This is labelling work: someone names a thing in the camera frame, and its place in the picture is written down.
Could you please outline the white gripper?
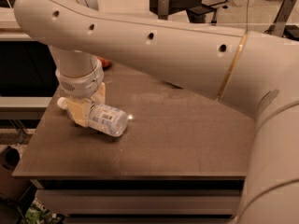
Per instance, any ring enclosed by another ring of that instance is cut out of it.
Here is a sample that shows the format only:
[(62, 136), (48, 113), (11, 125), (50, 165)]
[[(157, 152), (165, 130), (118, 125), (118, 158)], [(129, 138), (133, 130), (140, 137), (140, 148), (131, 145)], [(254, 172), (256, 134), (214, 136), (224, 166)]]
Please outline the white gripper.
[[(55, 75), (58, 78), (61, 89), (70, 96), (78, 98), (88, 98), (98, 104), (103, 104), (106, 100), (106, 84), (103, 81), (104, 72), (102, 64), (95, 60), (91, 63), (91, 73), (83, 77), (67, 77), (56, 70)], [(89, 125), (89, 114), (92, 102), (89, 99), (69, 98), (67, 100), (67, 109), (72, 120), (84, 128)]]

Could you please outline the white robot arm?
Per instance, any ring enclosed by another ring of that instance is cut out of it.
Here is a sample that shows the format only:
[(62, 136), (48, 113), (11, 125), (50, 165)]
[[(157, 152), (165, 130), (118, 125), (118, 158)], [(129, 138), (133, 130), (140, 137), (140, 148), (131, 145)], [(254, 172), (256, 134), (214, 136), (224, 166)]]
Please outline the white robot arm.
[(241, 29), (134, 19), (97, 0), (16, 0), (15, 19), (58, 54), (68, 95), (98, 90), (103, 57), (211, 99), (256, 121), (237, 224), (299, 224), (299, 42)]

